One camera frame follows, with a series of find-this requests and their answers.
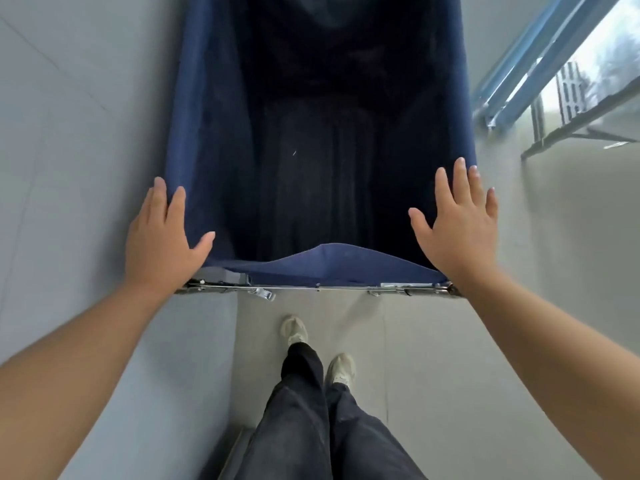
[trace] person's right arm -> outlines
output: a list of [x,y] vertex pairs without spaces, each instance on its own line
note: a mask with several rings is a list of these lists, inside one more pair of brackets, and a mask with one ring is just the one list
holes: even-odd
[[421,249],[468,298],[533,398],[605,479],[640,478],[640,358],[525,290],[497,265],[497,201],[476,168],[436,174],[438,218],[410,210]]

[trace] person's right leg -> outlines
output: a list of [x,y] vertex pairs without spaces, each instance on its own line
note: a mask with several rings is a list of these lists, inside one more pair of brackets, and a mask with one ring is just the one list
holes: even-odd
[[349,390],[355,363],[340,354],[329,365],[326,399],[336,480],[424,480],[425,476],[379,419],[360,409]]
[[282,325],[287,357],[236,479],[331,479],[323,367],[297,317]]

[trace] sneaker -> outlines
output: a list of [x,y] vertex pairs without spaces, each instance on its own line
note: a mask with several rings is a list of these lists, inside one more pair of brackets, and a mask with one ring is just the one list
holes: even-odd
[[331,386],[334,382],[340,382],[349,389],[356,379],[356,362],[349,354],[338,354],[329,364],[326,371],[326,384]]
[[309,334],[307,333],[305,324],[295,315],[288,315],[284,318],[280,326],[280,334],[284,339],[287,350],[293,344],[297,344],[298,342],[306,344],[309,340]]

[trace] bare forearm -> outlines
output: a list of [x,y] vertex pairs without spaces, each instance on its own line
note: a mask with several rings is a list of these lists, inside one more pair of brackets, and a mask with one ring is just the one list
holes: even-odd
[[504,274],[460,288],[585,460],[604,478],[640,477],[640,359]]
[[121,287],[0,367],[0,477],[60,475],[162,302]]

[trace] person's left arm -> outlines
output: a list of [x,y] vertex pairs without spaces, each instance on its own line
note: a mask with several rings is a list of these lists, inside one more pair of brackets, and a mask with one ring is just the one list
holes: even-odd
[[204,263],[214,233],[189,249],[185,198],[179,188],[167,207],[156,178],[129,230],[123,283],[0,367],[0,478],[60,476],[153,316]]

